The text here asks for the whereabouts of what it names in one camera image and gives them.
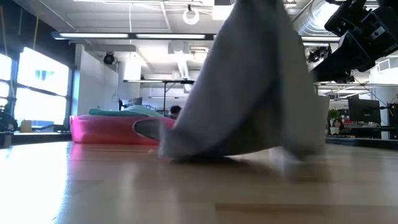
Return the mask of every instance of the pink inflatable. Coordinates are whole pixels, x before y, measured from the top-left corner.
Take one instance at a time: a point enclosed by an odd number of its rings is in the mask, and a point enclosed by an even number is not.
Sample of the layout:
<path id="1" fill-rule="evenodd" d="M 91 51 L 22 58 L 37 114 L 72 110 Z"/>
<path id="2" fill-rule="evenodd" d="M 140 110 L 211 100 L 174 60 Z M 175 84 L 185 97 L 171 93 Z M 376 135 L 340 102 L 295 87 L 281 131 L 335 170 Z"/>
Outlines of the pink inflatable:
<path id="1" fill-rule="evenodd" d="M 72 141 L 93 144 L 159 145 L 157 141 L 142 137 L 132 130 L 132 125 L 142 119 L 162 120 L 168 128 L 172 128 L 175 121 L 163 117 L 71 116 Z"/>

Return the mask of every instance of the green plant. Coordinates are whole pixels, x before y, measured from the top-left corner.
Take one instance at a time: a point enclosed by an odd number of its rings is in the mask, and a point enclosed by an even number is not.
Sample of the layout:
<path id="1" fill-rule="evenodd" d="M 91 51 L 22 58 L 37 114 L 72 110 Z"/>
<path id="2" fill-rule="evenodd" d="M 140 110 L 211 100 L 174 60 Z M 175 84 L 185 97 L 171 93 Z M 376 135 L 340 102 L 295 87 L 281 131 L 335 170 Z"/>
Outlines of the green plant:
<path id="1" fill-rule="evenodd" d="M 338 110 L 335 110 L 335 109 L 329 110 L 329 112 L 328 112 L 328 120 L 337 119 L 339 117 L 340 117 L 340 112 Z"/>

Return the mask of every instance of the gray fabric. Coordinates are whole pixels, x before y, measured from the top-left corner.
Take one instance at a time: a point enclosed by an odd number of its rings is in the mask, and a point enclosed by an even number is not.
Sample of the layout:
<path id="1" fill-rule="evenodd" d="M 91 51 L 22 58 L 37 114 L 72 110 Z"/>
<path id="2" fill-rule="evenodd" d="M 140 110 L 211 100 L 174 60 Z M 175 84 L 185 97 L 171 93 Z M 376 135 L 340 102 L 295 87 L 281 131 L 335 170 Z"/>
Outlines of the gray fabric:
<path id="1" fill-rule="evenodd" d="M 303 45 L 281 1 L 238 0 L 160 156 L 226 156 L 315 148 L 318 116 Z"/>

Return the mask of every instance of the camera rig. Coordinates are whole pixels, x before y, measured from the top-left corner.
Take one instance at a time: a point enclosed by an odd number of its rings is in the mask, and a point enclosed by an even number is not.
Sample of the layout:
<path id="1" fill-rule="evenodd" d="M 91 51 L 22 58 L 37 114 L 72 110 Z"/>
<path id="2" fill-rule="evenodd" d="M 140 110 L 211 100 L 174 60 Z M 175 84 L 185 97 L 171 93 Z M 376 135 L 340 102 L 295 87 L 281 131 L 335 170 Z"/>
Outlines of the camera rig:
<path id="1" fill-rule="evenodd" d="M 375 10 L 366 9 L 366 0 L 325 1 L 339 5 L 325 29 L 341 39 L 337 50 L 311 71 L 316 82 L 341 82 L 352 70 L 365 72 L 398 50 L 397 0 L 377 0 Z"/>

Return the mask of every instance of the person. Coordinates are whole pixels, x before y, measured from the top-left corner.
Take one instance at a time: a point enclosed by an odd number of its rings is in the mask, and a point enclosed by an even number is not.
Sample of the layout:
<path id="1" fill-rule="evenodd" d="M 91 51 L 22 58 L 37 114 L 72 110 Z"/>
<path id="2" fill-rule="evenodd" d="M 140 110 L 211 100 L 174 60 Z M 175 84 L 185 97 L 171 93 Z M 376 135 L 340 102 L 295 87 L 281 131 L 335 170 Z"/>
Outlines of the person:
<path id="1" fill-rule="evenodd" d="M 335 119 L 333 121 L 333 127 L 338 128 L 339 131 L 344 130 L 344 123 L 343 120 L 341 118 Z"/>
<path id="2" fill-rule="evenodd" d="M 178 115 L 180 114 L 181 111 L 181 106 L 179 105 L 174 105 L 170 108 L 170 116 L 169 118 L 171 119 L 177 119 Z"/>
<path id="3" fill-rule="evenodd" d="M 159 157 L 173 161 L 282 146 L 307 164 L 322 152 L 324 139 L 315 136 L 323 120 L 282 1 L 237 0 L 173 128 L 147 120 L 134 129 L 158 140 Z"/>

